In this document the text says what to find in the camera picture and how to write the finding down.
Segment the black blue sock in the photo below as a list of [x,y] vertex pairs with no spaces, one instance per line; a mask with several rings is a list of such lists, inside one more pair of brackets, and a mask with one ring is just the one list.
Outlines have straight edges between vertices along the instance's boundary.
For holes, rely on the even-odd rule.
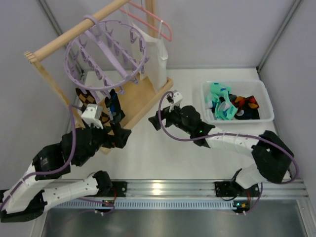
[[110,91],[110,98],[106,97],[105,105],[109,113],[111,123],[119,123],[125,117],[125,113],[121,109],[118,95],[114,89]]

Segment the mint green sock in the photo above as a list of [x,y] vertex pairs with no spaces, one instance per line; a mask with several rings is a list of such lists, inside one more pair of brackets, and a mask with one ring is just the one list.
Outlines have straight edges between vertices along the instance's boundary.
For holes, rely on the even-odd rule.
[[237,108],[229,97],[217,97],[215,102],[215,118],[217,120],[232,120],[237,113]]
[[215,108],[220,102],[220,97],[224,98],[225,102],[229,102],[229,94],[231,92],[231,87],[226,86],[222,83],[213,82],[210,84],[210,90],[205,98],[205,105],[207,109]]

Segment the black sock with grey patches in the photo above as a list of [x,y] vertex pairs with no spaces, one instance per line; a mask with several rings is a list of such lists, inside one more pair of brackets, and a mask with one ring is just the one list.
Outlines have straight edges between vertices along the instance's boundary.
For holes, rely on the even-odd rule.
[[258,120],[260,119],[257,109],[244,109],[235,114],[237,120]]

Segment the black red yellow argyle sock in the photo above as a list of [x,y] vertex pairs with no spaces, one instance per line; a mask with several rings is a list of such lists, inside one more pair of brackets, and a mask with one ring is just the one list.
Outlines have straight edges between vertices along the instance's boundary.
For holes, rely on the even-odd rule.
[[238,96],[233,101],[233,105],[238,110],[245,109],[245,108],[258,109],[260,107],[253,95],[249,97]]

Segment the purple round clip hanger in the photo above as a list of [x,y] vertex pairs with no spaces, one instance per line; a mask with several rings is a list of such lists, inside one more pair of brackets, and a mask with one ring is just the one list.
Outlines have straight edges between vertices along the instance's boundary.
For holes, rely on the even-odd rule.
[[[97,91],[109,98],[111,97],[110,90],[112,89],[119,94],[124,94],[123,86],[128,82],[138,84],[137,74],[143,74],[145,72],[145,64],[149,61],[145,38],[136,27],[125,24],[119,20],[97,21],[97,19],[91,15],[85,15],[84,19],[90,20],[94,25],[68,43],[64,56],[66,74],[80,89],[91,92],[97,101],[99,101],[99,97],[96,94]],[[141,53],[139,60],[132,57],[128,51],[113,38],[113,32],[107,28],[108,24],[120,25],[129,29],[130,43],[135,44],[139,42],[139,51]],[[89,40],[104,54],[105,58],[120,75],[121,80],[114,82],[103,72],[99,64],[86,50]],[[103,83],[101,87],[85,85],[80,81],[79,75],[76,72],[76,62],[79,57],[81,57],[82,61],[96,74],[97,79]]]

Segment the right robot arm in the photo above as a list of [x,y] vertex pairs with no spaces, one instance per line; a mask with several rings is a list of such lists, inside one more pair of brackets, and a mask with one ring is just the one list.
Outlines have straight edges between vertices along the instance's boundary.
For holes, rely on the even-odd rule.
[[233,190],[246,190],[263,181],[286,184],[284,177],[294,154],[272,131],[266,130],[257,136],[227,132],[203,122],[193,106],[166,107],[148,120],[156,130],[175,126],[186,132],[197,146],[224,149],[252,158],[252,165],[234,174]]

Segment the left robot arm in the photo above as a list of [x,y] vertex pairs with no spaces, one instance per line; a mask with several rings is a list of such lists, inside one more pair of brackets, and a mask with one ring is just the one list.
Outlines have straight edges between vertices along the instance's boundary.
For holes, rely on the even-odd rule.
[[53,207],[81,197],[106,196],[113,189],[106,171],[55,188],[47,185],[83,166],[100,148],[124,148],[130,129],[112,124],[104,128],[74,128],[59,143],[45,146],[33,158],[22,178],[9,190],[0,192],[0,221],[28,222]]

